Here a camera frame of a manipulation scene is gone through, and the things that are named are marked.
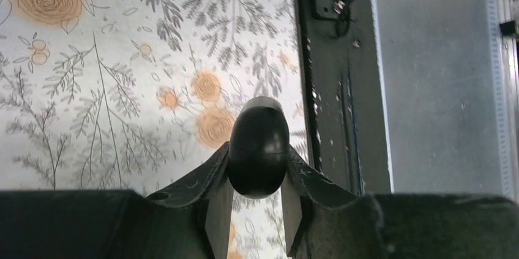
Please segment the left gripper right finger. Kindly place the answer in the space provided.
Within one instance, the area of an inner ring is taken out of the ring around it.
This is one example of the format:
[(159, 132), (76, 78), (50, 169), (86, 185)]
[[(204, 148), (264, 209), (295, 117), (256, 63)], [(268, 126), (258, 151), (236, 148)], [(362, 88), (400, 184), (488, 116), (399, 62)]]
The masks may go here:
[(281, 186), (291, 258), (517, 258), (518, 205), (495, 195), (341, 188), (290, 150)]

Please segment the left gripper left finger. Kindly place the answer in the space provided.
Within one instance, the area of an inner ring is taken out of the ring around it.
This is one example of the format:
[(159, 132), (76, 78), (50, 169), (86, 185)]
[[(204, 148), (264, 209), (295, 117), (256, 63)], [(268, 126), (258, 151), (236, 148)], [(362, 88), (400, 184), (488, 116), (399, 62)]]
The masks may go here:
[(3, 190), (2, 258), (225, 258), (229, 145), (146, 197), (132, 190)]

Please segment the black earbud charging case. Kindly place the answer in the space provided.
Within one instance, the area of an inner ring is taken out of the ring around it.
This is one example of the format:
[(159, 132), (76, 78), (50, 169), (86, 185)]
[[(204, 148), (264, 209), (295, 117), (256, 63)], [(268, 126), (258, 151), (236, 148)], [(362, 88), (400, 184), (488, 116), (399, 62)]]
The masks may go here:
[(281, 186), (289, 156), (289, 128), (275, 99), (258, 96), (240, 111), (230, 138), (228, 177), (239, 194), (263, 199)]

